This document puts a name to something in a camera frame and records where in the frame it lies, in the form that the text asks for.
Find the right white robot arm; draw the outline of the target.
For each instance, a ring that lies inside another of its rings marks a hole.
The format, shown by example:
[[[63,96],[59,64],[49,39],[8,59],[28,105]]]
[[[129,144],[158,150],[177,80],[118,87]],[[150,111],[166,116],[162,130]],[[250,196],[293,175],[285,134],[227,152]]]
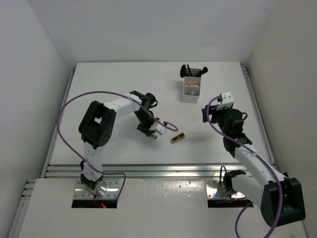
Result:
[[[304,220],[306,211],[301,183],[259,159],[251,140],[243,132],[246,113],[232,107],[218,109],[216,105],[206,105],[202,113],[203,122],[217,124],[220,128],[226,151],[252,175],[248,177],[242,170],[226,172],[223,178],[225,190],[244,194],[259,207],[269,227]]]

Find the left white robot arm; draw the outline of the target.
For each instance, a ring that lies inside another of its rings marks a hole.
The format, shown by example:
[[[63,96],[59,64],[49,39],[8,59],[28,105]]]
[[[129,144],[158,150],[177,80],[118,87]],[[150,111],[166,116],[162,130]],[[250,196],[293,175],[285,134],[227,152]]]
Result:
[[[138,91],[131,91],[127,98],[120,98],[112,102],[100,103],[93,101],[80,125],[79,133],[84,142],[85,161],[81,162],[81,182],[90,190],[95,190],[98,182],[102,180],[102,159],[104,146],[109,142],[112,135],[115,120],[134,113],[139,124],[137,129],[147,137],[157,138],[155,119],[151,118],[145,109],[151,109],[158,104],[155,96],[151,93],[142,94]]]

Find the black gold lipstick case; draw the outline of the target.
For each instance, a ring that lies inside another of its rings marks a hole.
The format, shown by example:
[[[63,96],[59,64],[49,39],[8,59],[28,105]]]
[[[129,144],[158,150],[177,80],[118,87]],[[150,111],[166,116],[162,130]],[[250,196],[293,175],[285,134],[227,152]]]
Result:
[[[183,138],[185,138],[184,133],[178,134],[178,135],[174,136],[173,138],[171,138],[171,143],[174,144]]]

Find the black fan makeup brush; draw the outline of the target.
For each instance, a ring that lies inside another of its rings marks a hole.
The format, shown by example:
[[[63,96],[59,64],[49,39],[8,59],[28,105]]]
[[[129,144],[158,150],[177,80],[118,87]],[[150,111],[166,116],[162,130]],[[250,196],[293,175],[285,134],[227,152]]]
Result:
[[[184,78],[184,77],[190,77],[189,72],[188,72],[188,68],[187,65],[182,65],[181,69],[180,69],[180,77]]]

